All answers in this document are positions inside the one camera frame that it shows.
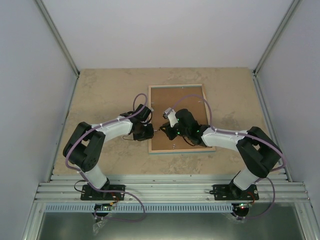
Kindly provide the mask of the teal wooden picture frame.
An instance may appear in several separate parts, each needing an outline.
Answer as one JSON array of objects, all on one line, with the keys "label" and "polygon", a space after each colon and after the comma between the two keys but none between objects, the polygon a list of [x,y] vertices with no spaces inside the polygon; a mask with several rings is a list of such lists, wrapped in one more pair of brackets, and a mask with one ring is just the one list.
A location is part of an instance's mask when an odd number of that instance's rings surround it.
[{"label": "teal wooden picture frame", "polygon": [[209,110],[205,87],[202,83],[150,85],[148,87],[148,107],[152,110],[151,123],[154,130],[169,124],[163,117],[166,109],[172,108],[178,124],[183,127],[184,137],[177,136],[169,140],[162,131],[156,131],[154,137],[148,141],[148,153],[156,154],[191,154],[212,153],[214,147],[205,147],[201,144],[201,126],[210,123]]}]

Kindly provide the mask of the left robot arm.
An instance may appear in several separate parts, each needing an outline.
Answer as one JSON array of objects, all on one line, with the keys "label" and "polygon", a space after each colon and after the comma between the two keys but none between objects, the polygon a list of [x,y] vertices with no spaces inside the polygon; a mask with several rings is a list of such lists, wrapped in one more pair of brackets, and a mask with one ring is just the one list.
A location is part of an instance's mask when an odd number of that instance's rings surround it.
[{"label": "left robot arm", "polygon": [[100,124],[90,125],[80,122],[67,144],[62,155],[66,166],[77,170],[87,184],[78,190],[82,201],[123,199],[124,185],[110,184],[102,173],[98,161],[104,144],[120,136],[132,135],[133,141],[145,141],[154,136],[150,123],[152,111],[140,104],[136,109],[122,113],[117,118]]}]

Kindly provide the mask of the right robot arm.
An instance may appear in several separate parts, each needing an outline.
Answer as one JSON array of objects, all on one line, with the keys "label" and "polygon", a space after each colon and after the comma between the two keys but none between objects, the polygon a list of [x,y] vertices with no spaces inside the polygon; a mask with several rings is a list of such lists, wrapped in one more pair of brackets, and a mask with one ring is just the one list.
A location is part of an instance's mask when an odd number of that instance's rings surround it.
[{"label": "right robot arm", "polygon": [[257,180],[266,178],[282,157],[280,148],[259,127],[242,131],[214,128],[199,124],[186,108],[179,111],[168,108],[163,117],[168,122],[159,129],[169,140],[182,137],[192,146],[229,149],[242,157],[244,169],[229,184],[213,187],[211,192],[216,200],[224,197],[231,200],[251,197],[254,192],[250,188]]}]

